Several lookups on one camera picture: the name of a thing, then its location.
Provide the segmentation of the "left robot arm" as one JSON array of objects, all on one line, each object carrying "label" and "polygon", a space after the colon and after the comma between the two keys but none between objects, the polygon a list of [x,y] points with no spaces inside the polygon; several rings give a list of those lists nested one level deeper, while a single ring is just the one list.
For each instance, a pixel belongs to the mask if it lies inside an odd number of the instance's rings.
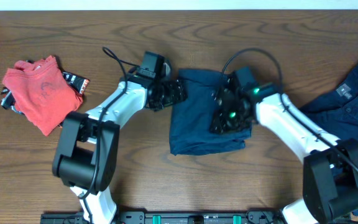
[{"label": "left robot arm", "polygon": [[52,173],[78,197],[82,212],[44,214],[41,223],[116,223],[117,205],[109,184],[116,169],[119,133],[138,111],[159,111],[186,99],[181,81],[172,80],[167,58],[145,52],[142,63],[123,71],[116,91],[85,113],[63,121]]}]

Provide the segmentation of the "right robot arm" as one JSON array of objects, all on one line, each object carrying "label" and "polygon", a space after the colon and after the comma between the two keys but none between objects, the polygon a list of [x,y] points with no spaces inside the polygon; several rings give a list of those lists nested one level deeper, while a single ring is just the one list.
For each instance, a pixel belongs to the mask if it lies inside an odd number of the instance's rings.
[{"label": "right robot arm", "polygon": [[273,83],[247,68],[219,74],[209,130],[229,134],[257,123],[278,136],[303,165],[303,195],[281,210],[283,223],[347,223],[358,209],[358,142],[342,140],[304,115]]}]

